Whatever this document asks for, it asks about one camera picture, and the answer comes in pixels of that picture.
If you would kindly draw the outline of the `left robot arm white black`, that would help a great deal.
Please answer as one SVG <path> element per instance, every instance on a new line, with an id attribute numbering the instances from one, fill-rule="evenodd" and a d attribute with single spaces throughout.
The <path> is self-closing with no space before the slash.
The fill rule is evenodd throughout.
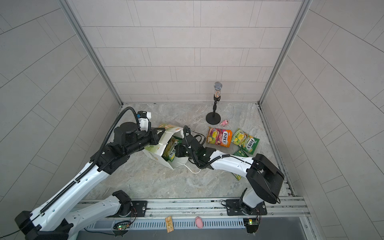
<path id="1" fill-rule="evenodd" d="M 125 164 L 132 154 L 157 145 L 164 128 L 152 128 L 147 118 L 117 125 L 114 122 L 102 146 L 85 167 L 45 204 L 23 211 L 15 222 L 26 240 L 68 240 L 85 227 L 105 217 L 131 213 L 131 198 L 124 191 L 77 212 L 72 209 L 96 185 Z"/>

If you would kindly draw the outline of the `orange Fox's fruits candy bag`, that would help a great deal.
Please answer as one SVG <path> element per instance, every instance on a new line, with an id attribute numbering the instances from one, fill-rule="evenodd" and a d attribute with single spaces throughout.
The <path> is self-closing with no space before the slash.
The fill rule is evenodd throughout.
<path id="1" fill-rule="evenodd" d="M 231 130 L 209 127 L 207 143 L 229 148 L 232 141 L 232 136 L 233 133 Z"/>

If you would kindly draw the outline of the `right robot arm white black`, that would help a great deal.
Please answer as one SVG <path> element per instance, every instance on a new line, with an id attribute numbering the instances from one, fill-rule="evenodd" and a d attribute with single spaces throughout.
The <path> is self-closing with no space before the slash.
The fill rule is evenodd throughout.
<path id="1" fill-rule="evenodd" d="M 200 170 L 223 170 L 246 178 L 251 185 L 245 189 L 236 205 L 226 202 L 225 207 L 245 215 L 257 215 L 258 205 L 280 203 L 279 193 L 284 174 L 267 157 L 237 157 L 219 150 L 204 147 L 192 135 L 188 126 L 183 127 L 182 153 Z"/>

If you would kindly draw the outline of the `green Fox's candy bag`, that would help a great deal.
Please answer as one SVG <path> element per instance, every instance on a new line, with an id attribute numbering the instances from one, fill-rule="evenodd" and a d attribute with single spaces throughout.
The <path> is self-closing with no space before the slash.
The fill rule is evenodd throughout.
<path id="1" fill-rule="evenodd" d="M 241 129 L 233 134 L 232 143 L 239 146 L 243 151 L 253 155 L 256 152 L 260 139 L 255 138 Z"/>
<path id="2" fill-rule="evenodd" d="M 233 153 L 234 156 L 237 156 L 237 157 L 248 157 L 247 153 L 245 151 L 243 151 L 242 149 L 239 149 L 238 151 L 236 151 L 235 153 Z M 234 174 L 233 173 L 233 176 L 238 180 L 240 181 L 242 176 L 240 175 L 237 175 L 237 174 Z"/>
<path id="3" fill-rule="evenodd" d="M 162 157 L 165 161 L 172 162 L 175 159 L 176 156 L 176 149 L 175 147 L 182 143 L 182 140 L 179 138 L 171 137 L 163 154 Z"/>

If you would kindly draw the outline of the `white paper bag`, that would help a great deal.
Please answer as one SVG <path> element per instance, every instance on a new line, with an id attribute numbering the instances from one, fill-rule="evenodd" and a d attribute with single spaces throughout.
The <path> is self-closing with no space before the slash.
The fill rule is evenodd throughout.
<path id="1" fill-rule="evenodd" d="M 160 137 L 159 143 L 155 146 L 149 145 L 145 147 L 143 150 L 144 154 L 148 158 L 172 170 L 180 166 L 187 167 L 188 156 L 185 157 L 183 153 L 181 153 L 181 155 L 176 153 L 176 147 L 182 147 L 181 144 L 184 137 L 183 128 L 167 124 L 162 124 L 159 128 L 165 128 L 165 132 Z"/>

